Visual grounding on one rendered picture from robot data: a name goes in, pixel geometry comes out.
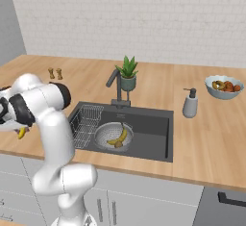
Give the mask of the pale blue fruit bowl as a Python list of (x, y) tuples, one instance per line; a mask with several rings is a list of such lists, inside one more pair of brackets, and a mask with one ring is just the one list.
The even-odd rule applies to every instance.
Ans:
[[(240, 91), (236, 92), (224, 92), (222, 90), (217, 90), (212, 87), (212, 82), (213, 81), (229, 81), (231, 82), (234, 86), (239, 85), (240, 86)], [(236, 80), (233, 77), (228, 77), (225, 75), (219, 76), (219, 75), (214, 75), (214, 76), (208, 76), (205, 79), (205, 85), (207, 87), (207, 90), (209, 94), (217, 99), (222, 99), (222, 100), (230, 100), (235, 98), (242, 90), (244, 90), (244, 84), (241, 83), (239, 80)]]

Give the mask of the green plant in grey pot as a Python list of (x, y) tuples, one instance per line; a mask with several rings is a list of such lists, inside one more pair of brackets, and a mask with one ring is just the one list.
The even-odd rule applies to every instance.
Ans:
[(120, 73), (121, 88), (124, 91), (132, 91), (135, 89), (137, 74), (137, 70), (135, 69), (136, 66), (137, 62), (135, 61), (135, 58), (129, 60), (129, 58), (125, 56), (123, 65), (121, 67), (118, 65), (115, 67)]

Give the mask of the dark grey sink basin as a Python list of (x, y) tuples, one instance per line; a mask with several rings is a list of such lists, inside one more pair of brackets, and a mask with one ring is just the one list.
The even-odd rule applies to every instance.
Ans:
[(94, 136), (89, 145), (81, 150), (151, 161), (173, 162), (173, 111), (136, 107), (118, 110), (115, 106), (108, 104), (79, 103), (104, 107), (98, 127), (109, 122), (125, 122), (133, 127), (134, 132), (133, 141), (126, 152), (102, 150), (95, 145)]

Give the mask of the dark grey dishwasher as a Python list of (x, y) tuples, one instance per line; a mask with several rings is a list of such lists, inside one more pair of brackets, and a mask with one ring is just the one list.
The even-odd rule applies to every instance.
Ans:
[(219, 191), (230, 199), (246, 202), (245, 192), (205, 187), (193, 226), (246, 226), (246, 208), (220, 203)]

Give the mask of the grey drawer front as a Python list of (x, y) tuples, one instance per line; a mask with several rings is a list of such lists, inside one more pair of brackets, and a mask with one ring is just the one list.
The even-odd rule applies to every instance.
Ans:
[(0, 199), (13, 204), (31, 204), (36, 199), (29, 179), (25, 176), (0, 172)]
[(11, 204), (5, 201), (4, 203), (5, 204), (3, 206), (0, 205), (0, 216), (11, 216), (12, 222), (26, 224), (29, 226), (44, 224), (37, 201), (31, 204), (18, 204), (17, 202)]
[(0, 172), (26, 176), (23, 163), (19, 157), (0, 154)]

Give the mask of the dark grey sink faucet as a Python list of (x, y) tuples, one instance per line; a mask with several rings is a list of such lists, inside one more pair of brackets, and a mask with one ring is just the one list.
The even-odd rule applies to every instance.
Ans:
[(116, 81), (116, 89), (117, 89), (117, 98), (111, 100), (111, 104), (115, 106), (117, 109), (122, 108), (130, 108), (131, 101), (130, 100), (123, 100), (121, 96), (121, 75), (120, 72), (115, 69), (111, 76), (109, 77), (108, 81), (106, 82), (106, 86), (109, 88), (113, 81)]

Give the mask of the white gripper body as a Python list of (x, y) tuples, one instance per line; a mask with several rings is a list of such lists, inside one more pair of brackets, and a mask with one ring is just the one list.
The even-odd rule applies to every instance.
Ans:
[(0, 124), (0, 132), (16, 131), (20, 130), (21, 128), (25, 128), (26, 131), (29, 131), (29, 127), (27, 125), (22, 125), (15, 121), (8, 121)]

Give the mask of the grey soap dispenser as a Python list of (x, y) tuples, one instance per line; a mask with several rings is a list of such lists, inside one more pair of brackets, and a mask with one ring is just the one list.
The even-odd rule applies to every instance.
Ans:
[(183, 115), (186, 118), (193, 118), (197, 113), (198, 97), (196, 95), (196, 88), (189, 88), (189, 95), (185, 98), (183, 106)]

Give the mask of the yellow fruit in bowl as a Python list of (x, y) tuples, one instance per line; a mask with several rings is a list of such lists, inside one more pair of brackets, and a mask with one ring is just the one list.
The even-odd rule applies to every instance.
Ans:
[(222, 81), (213, 81), (212, 87), (217, 90), (223, 90), (226, 86)]

